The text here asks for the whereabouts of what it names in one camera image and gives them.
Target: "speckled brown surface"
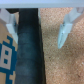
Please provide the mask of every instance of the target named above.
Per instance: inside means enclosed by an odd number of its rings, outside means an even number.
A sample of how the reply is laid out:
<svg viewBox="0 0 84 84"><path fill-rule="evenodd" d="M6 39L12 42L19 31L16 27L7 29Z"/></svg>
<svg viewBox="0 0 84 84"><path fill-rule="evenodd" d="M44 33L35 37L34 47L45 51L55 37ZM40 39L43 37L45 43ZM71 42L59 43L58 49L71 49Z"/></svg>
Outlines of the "speckled brown surface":
<svg viewBox="0 0 84 84"><path fill-rule="evenodd" d="M41 8L47 84L84 84L84 18L64 46L57 48L59 26L72 8Z"/></svg>

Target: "brown carpet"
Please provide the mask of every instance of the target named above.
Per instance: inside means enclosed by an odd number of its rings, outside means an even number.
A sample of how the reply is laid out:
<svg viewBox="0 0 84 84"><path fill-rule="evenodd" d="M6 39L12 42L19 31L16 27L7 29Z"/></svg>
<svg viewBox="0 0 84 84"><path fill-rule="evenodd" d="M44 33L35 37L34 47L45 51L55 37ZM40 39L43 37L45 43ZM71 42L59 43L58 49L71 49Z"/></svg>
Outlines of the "brown carpet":
<svg viewBox="0 0 84 84"><path fill-rule="evenodd" d="M60 24L72 8L41 8L41 27L47 84L84 84L84 18L64 46L57 48Z"/></svg>

